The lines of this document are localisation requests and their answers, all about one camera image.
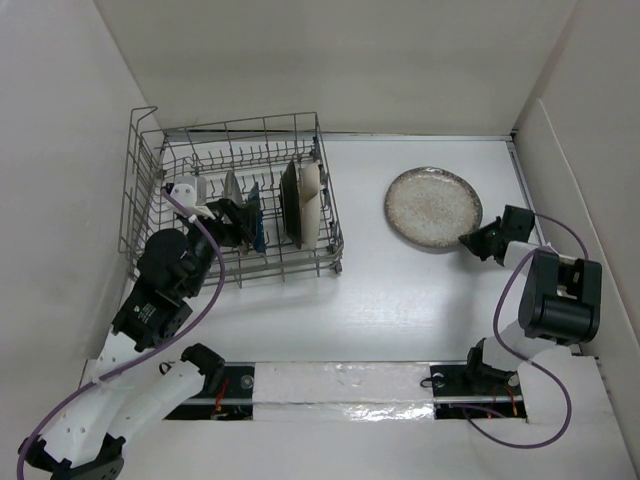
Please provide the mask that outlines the cream three-section divided plate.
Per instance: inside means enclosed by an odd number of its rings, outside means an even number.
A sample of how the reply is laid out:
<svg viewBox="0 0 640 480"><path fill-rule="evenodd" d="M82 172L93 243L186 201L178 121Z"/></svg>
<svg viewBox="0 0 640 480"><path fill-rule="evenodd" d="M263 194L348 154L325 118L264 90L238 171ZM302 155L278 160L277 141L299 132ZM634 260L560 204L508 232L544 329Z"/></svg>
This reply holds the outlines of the cream three-section divided plate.
<svg viewBox="0 0 640 480"><path fill-rule="evenodd" d="M314 163L300 171L299 195L301 213L301 237L303 244L315 250L321 220L321 178L319 165Z"/></svg>

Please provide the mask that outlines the grey plate with deer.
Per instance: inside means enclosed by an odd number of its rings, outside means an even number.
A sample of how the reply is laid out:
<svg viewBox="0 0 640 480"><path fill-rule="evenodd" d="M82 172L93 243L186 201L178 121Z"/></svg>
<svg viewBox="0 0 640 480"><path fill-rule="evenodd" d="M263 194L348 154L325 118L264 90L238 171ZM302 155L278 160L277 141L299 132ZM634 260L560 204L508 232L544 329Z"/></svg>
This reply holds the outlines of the grey plate with deer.
<svg viewBox="0 0 640 480"><path fill-rule="evenodd" d="M227 220L227 223L232 223L238 230L238 249L241 254L247 254L249 251L249 217L239 183L233 171L226 174L223 196L235 203L235 219Z"/></svg>

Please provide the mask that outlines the dark blue plate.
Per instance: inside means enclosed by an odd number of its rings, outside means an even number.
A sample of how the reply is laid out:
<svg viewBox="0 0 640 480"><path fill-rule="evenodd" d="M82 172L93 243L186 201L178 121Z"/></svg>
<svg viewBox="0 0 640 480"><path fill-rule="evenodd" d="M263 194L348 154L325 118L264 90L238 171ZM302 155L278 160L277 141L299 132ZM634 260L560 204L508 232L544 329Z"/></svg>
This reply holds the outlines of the dark blue plate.
<svg viewBox="0 0 640 480"><path fill-rule="evenodd" d="M258 183L255 183L249 191L247 206L250 211L250 228L253 233L253 249L260 254L264 254L266 252L266 241L264 236L263 212L261 209L260 189Z"/></svg>

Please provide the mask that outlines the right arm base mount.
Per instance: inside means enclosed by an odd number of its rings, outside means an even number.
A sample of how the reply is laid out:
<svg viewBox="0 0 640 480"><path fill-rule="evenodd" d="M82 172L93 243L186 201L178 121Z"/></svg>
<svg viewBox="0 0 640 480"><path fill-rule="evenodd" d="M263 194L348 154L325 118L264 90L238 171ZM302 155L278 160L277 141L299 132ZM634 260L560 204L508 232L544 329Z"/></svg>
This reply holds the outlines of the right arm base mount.
<svg viewBox="0 0 640 480"><path fill-rule="evenodd" d="M462 363L431 364L420 381L420 387L432 393L437 420L527 418L520 385L472 382L465 370Z"/></svg>

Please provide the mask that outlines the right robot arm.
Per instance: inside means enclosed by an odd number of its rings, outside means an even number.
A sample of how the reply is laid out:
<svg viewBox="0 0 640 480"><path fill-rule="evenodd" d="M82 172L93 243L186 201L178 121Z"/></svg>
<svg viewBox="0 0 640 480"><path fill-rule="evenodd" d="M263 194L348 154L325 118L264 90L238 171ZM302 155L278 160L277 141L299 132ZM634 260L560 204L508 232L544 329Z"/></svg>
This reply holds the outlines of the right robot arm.
<svg viewBox="0 0 640 480"><path fill-rule="evenodd" d="M492 320L493 335L467 355L461 380L474 393L509 384L540 353L592 341L599 330L602 266L529 241L535 220L547 215L507 205L492 223L460 237L470 253L512 270Z"/></svg>

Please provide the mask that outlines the speckled beige round plate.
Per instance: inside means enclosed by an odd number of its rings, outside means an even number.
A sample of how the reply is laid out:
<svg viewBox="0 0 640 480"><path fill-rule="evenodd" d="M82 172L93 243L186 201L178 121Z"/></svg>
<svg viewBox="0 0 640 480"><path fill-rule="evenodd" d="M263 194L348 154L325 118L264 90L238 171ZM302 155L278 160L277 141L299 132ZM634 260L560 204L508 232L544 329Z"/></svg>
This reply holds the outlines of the speckled beige round plate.
<svg viewBox="0 0 640 480"><path fill-rule="evenodd" d="M460 176L441 168L407 170L389 185L384 216L403 240L424 249L449 249L476 231L483 205L475 189Z"/></svg>

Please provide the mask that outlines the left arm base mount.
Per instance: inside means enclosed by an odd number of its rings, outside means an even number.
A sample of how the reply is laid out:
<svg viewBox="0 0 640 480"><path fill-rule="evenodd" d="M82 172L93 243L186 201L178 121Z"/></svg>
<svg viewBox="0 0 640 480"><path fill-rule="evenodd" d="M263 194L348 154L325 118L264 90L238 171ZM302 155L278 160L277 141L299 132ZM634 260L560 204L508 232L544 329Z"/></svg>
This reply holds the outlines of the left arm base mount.
<svg viewBox="0 0 640 480"><path fill-rule="evenodd" d="M244 421L253 418L255 363L227 363L213 350L197 343L187 347L181 361L195 363L204 373L201 390L166 417L171 421Z"/></svg>

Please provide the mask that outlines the cream plate with metallic rim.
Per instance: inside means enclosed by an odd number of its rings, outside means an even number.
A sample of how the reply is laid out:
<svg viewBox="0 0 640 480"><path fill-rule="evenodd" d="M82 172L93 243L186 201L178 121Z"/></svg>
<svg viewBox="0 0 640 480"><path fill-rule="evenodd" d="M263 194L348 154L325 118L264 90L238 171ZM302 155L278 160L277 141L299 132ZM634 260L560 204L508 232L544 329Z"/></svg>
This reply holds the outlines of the cream plate with metallic rim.
<svg viewBox="0 0 640 480"><path fill-rule="evenodd" d="M302 248L302 221L300 212L300 195L297 182L295 162L291 160L280 179L280 197L284 231L294 246Z"/></svg>

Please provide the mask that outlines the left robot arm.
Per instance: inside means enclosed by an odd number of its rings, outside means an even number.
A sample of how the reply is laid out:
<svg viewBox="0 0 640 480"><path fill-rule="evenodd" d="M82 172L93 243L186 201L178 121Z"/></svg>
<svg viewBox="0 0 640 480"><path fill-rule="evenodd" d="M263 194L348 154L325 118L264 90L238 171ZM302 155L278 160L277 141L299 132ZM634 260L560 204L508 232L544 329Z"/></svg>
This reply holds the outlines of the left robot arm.
<svg viewBox="0 0 640 480"><path fill-rule="evenodd" d="M187 226L162 229L146 242L139 277L117 312L88 380L36 426L18 450L16 476L25 468L53 479L115 479L127 448L185 400L224 397L224 359L207 346L187 347L162 378L136 399L136 368L172 346L209 313L193 313L187 299L203 286L212 263L226 267L223 222L209 206L167 201Z"/></svg>

